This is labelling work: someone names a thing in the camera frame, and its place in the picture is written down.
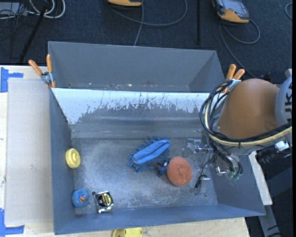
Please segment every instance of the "blue towel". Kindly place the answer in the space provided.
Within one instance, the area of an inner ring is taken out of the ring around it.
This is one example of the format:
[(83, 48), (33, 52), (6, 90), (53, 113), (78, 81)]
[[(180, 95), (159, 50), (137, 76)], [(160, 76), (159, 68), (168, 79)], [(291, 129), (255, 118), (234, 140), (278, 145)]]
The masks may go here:
[(170, 152), (170, 141), (159, 137), (150, 138), (150, 141), (140, 145), (130, 156), (128, 166), (134, 167), (136, 172), (146, 168), (154, 168), (151, 163), (164, 162)]

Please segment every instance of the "black cable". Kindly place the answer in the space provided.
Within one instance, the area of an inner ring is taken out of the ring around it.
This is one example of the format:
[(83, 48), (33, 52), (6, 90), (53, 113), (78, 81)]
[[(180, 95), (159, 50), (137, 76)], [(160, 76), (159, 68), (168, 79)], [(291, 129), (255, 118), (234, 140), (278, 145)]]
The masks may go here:
[(30, 45), (32, 43), (32, 40), (33, 40), (33, 38), (34, 38), (37, 30), (38, 30), (38, 27), (39, 27), (41, 21), (44, 18), (44, 14), (47, 11), (48, 5), (49, 5), (50, 2), (51, 2), (51, 0), (48, 0), (48, 2), (46, 1), (46, 3), (44, 4), (44, 7), (43, 7), (43, 9), (42, 9), (42, 11), (41, 11), (41, 13), (39, 15), (39, 18), (38, 18), (36, 24), (35, 24), (34, 30), (32, 31), (30, 37), (28, 38), (28, 41), (26, 42), (26, 44), (25, 44), (25, 46), (24, 46), (24, 48), (23, 48), (23, 50), (21, 52), (19, 63), (22, 63), (23, 62), (23, 60), (25, 58), (25, 55), (26, 55), (28, 49), (30, 48)]
[[(260, 39), (260, 30), (259, 30), (259, 28), (258, 28), (258, 26), (256, 25), (256, 23), (253, 21), (253, 20), (249, 20), (249, 22), (252, 22), (253, 24), (254, 24), (254, 26), (257, 28), (257, 31), (258, 31), (258, 37), (256, 38), (256, 40), (254, 40), (254, 41), (252, 41), (252, 42), (244, 42), (244, 41), (241, 41), (241, 40), (239, 40), (239, 39), (237, 39), (237, 38), (235, 38), (233, 35), (231, 35), (230, 34), (230, 32), (226, 29), (226, 27), (223, 25), (223, 28), (224, 28), (224, 30), (234, 39), (234, 40), (236, 40), (236, 41), (238, 41), (238, 42), (240, 42), (240, 43), (243, 43), (243, 44), (254, 44), (254, 43), (256, 43), (256, 42), (258, 42), (258, 40)], [(222, 28), (221, 28), (221, 23), (219, 24), (219, 32), (220, 32), (220, 36), (221, 36), (221, 38), (222, 38), (222, 41), (223, 41), (223, 43), (225, 44), (225, 46), (226, 46), (226, 48), (227, 48), (227, 50), (229, 51), (229, 53), (231, 54), (231, 56), (236, 60), (236, 62), (237, 63), (239, 63), (240, 64), (240, 66), (242, 67), (242, 68), (244, 68), (245, 69), (245, 71), (252, 77), (252, 78), (256, 78), (256, 76), (254, 76), (250, 71), (248, 71), (247, 69), (246, 69), (246, 67), (237, 59), (237, 57), (232, 53), (232, 51), (231, 51), (231, 49), (229, 48), (229, 46), (227, 45), (227, 43), (226, 43), (226, 41), (225, 41), (225, 39), (224, 39), (224, 37), (223, 37), (223, 35), (222, 35)]]
[[(236, 37), (234, 37), (228, 30), (227, 28), (225, 27), (225, 25), (227, 24), (224, 24), (223, 21), (220, 20), (220, 23), (219, 23), (219, 31), (220, 31), (220, 36), (221, 36), (221, 39), (223, 41), (223, 43), (225, 44), (227, 50), (229, 51), (229, 53), (231, 54), (231, 56), (236, 60), (236, 62), (238, 64), (240, 64), (240, 66), (245, 69), (245, 71), (252, 77), (252, 78), (256, 78), (256, 76), (254, 76), (250, 71), (248, 71), (245, 66), (243, 66), (243, 64), (241, 64), (241, 62), (236, 58), (236, 56), (232, 53), (231, 49), (228, 47), (223, 35), (222, 35), (222, 29), (221, 29), (221, 25), (223, 26), (224, 30), (229, 34), (229, 36), (231, 36), (234, 40), (242, 43), (242, 44), (254, 44), (256, 42), (258, 42), (258, 40), (260, 39), (260, 30), (259, 30), (259, 27), (257, 26), (257, 24), (252, 20), (250, 19), (249, 22), (253, 23), (253, 25), (256, 27), (257, 31), (258, 31), (258, 37), (254, 40), (254, 41), (251, 41), (251, 42), (245, 42), (245, 41), (242, 41), (240, 39), (237, 39)], [(229, 26), (240, 26), (238, 23), (236, 24), (228, 24)]]
[(204, 165), (203, 165), (203, 167), (202, 167), (202, 170), (201, 170), (201, 174), (199, 175), (199, 177), (198, 177), (198, 179), (197, 179), (197, 181), (196, 181), (196, 183), (195, 183), (195, 188), (198, 188), (198, 186), (201, 184), (201, 181), (202, 181), (202, 176), (203, 176), (203, 171), (204, 171), (204, 168), (205, 168), (205, 166), (207, 165), (207, 164), (209, 164), (214, 158), (215, 158), (216, 156), (215, 155), (213, 155), (212, 156), (212, 158), (210, 158)]

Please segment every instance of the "gray bin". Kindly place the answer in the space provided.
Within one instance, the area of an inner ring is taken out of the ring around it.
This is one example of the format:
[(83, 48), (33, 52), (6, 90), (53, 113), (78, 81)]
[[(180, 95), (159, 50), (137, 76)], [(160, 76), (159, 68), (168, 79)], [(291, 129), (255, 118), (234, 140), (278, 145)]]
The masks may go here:
[[(182, 156), (188, 139), (204, 135), (199, 110), (224, 80), (215, 51), (49, 42), (57, 88), (50, 91), (54, 233), (71, 234), (265, 214), (247, 156), (238, 181), (212, 167), (206, 192), (190, 188), (205, 155), (191, 153), (193, 178), (176, 187), (155, 170), (136, 172), (127, 157), (150, 136), (171, 142)], [(65, 152), (76, 148), (81, 165), (70, 169)], [(89, 204), (71, 196), (88, 189)], [(91, 192), (109, 191), (112, 211), (96, 213)]]

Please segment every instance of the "orange sponge ball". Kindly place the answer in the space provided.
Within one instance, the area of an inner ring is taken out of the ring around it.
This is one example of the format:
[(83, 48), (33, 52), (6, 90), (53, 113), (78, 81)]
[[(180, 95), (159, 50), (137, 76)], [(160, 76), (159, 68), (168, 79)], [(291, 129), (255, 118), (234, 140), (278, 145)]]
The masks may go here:
[(167, 175), (175, 186), (184, 186), (192, 179), (192, 168), (187, 160), (176, 156), (168, 164)]

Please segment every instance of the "white cable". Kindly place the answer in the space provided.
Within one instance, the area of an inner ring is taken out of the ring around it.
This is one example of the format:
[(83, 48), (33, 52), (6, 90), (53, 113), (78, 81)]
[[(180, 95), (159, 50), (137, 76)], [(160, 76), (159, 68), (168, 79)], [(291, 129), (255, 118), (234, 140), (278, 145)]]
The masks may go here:
[[(65, 3), (65, 0), (61, 0), (61, 1), (62, 1), (62, 4), (63, 4), (63, 10), (62, 10), (62, 12), (61, 12), (59, 15), (57, 15), (57, 16), (49, 16), (49, 15), (48, 15), (48, 14), (50, 14), (50, 13), (54, 10), (54, 8), (55, 8), (55, 1), (52, 0), (52, 2), (53, 2), (52, 9), (49, 10), (48, 12), (44, 13), (44, 17), (45, 17), (45, 18), (52, 18), (52, 19), (56, 19), (56, 18), (60, 18), (60, 17), (62, 17), (62, 16), (65, 14), (65, 11), (66, 11), (66, 3)], [(32, 14), (40, 15), (40, 11), (34, 6), (32, 0), (29, 0), (29, 2), (30, 2), (30, 4), (31, 4), (32, 8), (33, 8), (37, 13), (35, 13), (35, 12), (31, 12), (31, 11), (28, 11), (28, 12), (29, 12), (29, 13), (32, 13)]]

